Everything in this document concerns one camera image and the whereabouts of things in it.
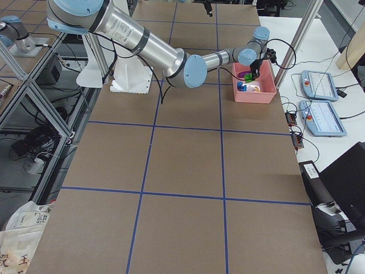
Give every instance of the pink bin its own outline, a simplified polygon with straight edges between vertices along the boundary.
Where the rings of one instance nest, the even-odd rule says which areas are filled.
[[[262,62],[262,66],[260,67],[260,77],[257,78],[255,81],[248,83],[252,85],[256,85],[260,87],[260,92],[251,92],[251,91],[240,91],[237,90],[237,80],[233,78],[233,90],[234,90],[234,101],[240,103],[262,103],[268,104],[274,98],[276,94],[276,87],[274,84],[274,77],[273,72],[271,70],[270,61],[264,60]],[[242,71],[250,71],[250,67],[243,66],[239,63],[233,64],[233,71],[234,75],[238,75]]]

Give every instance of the blue joint cap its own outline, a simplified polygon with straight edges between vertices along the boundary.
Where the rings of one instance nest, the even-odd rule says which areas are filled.
[[[60,31],[63,33],[70,33],[70,34],[79,34],[79,35],[86,35],[88,34],[88,30],[83,28],[83,27],[70,27],[70,26],[66,26],[64,24],[49,20],[47,18],[48,21],[48,26],[56,31]]]
[[[4,35],[0,35],[0,42],[2,42],[6,47],[10,47],[13,44],[12,40]]]
[[[238,61],[244,66],[251,65],[257,58],[257,53],[253,49],[244,49],[238,54]]]
[[[202,56],[191,55],[184,67],[184,82],[189,88],[200,87],[206,79],[207,69]]]
[[[69,14],[85,17],[97,13],[104,0],[54,0],[54,2]]]
[[[19,19],[19,17],[14,15],[5,16],[3,18],[0,18],[0,21],[4,23],[21,23],[22,21]]]
[[[270,30],[267,27],[258,27],[253,32],[253,37],[259,40],[268,40],[270,37]]]

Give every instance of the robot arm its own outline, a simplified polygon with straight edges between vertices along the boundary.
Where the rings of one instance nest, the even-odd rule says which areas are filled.
[[[259,27],[245,47],[202,57],[173,48],[114,6],[111,0],[47,0],[47,15],[48,25],[54,30],[81,35],[105,33],[132,54],[139,54],[162,68],[166,80],[174,87],[198,87],[204,83],[208,71],[233,62],[249,66],[256,61],[259,68],[269,39],[269,30]]]
[[[35,42],[22,21],[13,15],[0,18],[0,42],[6,47],[15,42],[18,49],[24,53],[35,49]]]

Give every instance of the green object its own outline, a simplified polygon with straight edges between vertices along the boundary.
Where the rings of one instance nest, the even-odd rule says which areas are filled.
[[[246,74],[244,79],[245,79],[246,83],[251,83],[252,82],[252,73]]]

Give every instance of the white table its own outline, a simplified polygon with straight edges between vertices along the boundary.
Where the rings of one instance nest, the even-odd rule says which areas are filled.
[[[294,34],[301,22],[300,18],[277,18],[277,17],[261,17],[260,22],[262,26],[270,29],[270,38],[279,38],[286,42],[293,40]],[[272,41],[268,47],[277,52],[278,63],[281,64],[287,52],[288,46],[280,41]],[[297,63],[303,61],[322,61],[324,59],[333,57],[338,52],[335,43],[332,41],[330,35],[325,29],[320,19],[315,19],[309,32],[307,33],[300,49],[297,51]],[[285,80],[281,84],[280,94],[286,96],[290,102],[298,107],[299,101],[303,98],[295,94],[290,76],[292,74],[301,73],[303,70],[326,71],[332,75],[338,75],[344,70],[339,70],[335,64],[338,56],[332,60],[326,60],[322,63],[302,63],[288,71]],[[277,66],[273,66],[274,73],[279,70]],[[304,96],[300,88],[300,75],[293,75],[298,94]],[[349,71],[341,76],[334,77],[334,82],[337,87],[348,86],[356,83],[356,79]],[[333,103],[339,117],[352,116],[365,110],[365,94],[360,86],[349,87],[345,91],[348,95],[345,98],[339,98],[337,102]],[[287,102],[286,98],[282,98],[282,102]],[[334,160],[340,157],[350,147],[357,142],[365,142],[365,124],[363,123],[365,114],[356,118],[342,120],[342,123],[347,131],[347,136],[341,138],[329,137],[314,137],[308,129],[304,131],[304,137],[313,142],[319,149],[320,156],[316,162],[319,171],[324,170]],[[302,119],[297,118],[298,125],[301,129],[304,128]],[[310,143],[304,140],[305,147],[298,151],[298,162],[307,160],[315,160],[317,158],[317,151]],[[335,265],[329,256],[323,254],[326,259],[326,266],[328,273],[333,274],[338,268],[343,268],[341,265]],[[365,269],[365,255],[358,255],[352,262],[350,274],[364,273]]]

